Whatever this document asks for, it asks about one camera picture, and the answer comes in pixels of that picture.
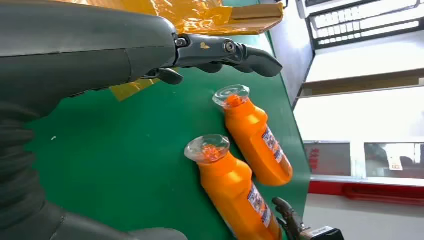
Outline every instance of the orange bottle nozzle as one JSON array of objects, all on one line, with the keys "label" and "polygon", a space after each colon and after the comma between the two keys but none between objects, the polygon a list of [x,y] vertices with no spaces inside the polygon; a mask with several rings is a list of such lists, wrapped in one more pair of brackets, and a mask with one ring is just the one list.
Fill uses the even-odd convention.
[{"label": "orange bottle nozzle", "polygon": [[239,95],[233,94],[233,95],[230,95],[226,99],[226,103],[228,104],[228,106],[230,108],[234,108],[234,107],[237,107],[237,106],[241,105],[243,103],[243,100],[242,100],[242,98]]},{"label": "orange bottle nozzle", "polygon": [[202,146],[201,152],[204,158],[208,159],[210,162],[214,162],[223,157],[222,151],[212,144]]}]

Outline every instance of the bottle label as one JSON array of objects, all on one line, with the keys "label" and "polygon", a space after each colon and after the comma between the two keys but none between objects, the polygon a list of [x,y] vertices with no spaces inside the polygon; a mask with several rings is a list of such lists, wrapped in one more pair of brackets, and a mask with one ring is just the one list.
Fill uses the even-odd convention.
[{"label": "bottle label", "polygon": [[280,163],[281,160],[283,160],[284,152],[280,146],[280,143],[276,140],[276,137],[268,126],[266,127],[265,133],[262,135],[262,139],[265,141],[269,150],[271,150],[274,154],[274,158],[277,163]]},{"label": "bottle label", "polygon": [[259,214],[262,223],[268,228],[271,222],[272,213],[270,207],[265,203],[264,198],[253,183],[249,195],[247,195],[247,200]]}]

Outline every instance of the glass pane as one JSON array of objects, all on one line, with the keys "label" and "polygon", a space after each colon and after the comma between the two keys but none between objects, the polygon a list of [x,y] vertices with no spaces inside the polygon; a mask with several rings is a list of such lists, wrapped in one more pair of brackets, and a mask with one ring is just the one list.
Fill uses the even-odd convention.
[{"label": "glass pane", "polygon": [[424,143],[365,143],[367,177],[424,179]]},{"label": "glass pane", "polygon": [[305,143],[309,165],[314,175],[351,175],[350,143]]}]

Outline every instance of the robotic finger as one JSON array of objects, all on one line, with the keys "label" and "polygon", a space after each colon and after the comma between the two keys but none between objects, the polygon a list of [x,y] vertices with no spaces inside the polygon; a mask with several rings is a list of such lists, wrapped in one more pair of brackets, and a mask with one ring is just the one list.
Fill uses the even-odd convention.
[{"label": "robotic finger", "polygon": [[276,206],[275,210],[282,216],[282,218],[277,217],[277,221],[289,240],[345,240],[342,231],[337,228],[325,226],[312,229],[305,226],[302,218],[284,199],[274,197],[272,203]]},{"label": "robotic finger", "polygon": [[274,77],[283,68],[268,52],[229,38],[182,34],[177,41],[180,45],[177,44],[175,67],[195,66],[207,73],[215,73],[221,65],[228,65],[240,72],[256,72],[264,77]]}]

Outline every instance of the white wall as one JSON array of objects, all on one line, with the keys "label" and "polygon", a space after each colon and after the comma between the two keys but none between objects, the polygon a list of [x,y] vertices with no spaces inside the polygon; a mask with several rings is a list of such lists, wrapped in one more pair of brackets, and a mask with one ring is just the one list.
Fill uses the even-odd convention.
[{"label": "white wall", "polygon": [[[274,0],[260,0],[261,4],[274,2]],[[314,55],[306,22],[299,17],[294,1],[284,10],[281,23],[271,28],[270,33],[275,56],[283,66],[281,75],[288,99],[293,104],[306,79]]]},{"label": "white wall", "polygon": [[424,86],[302,98],[294,116],[305,141],[422,140]]},{"label": "white wall", "polygon": [[424,207],[420,206],[308,194],[303,221],[312,228],[338,228],[346,240],[424,239]]},{"label": "white wall", "polygon": [[317,50],[307,82],[424,68],[424,31]]}]

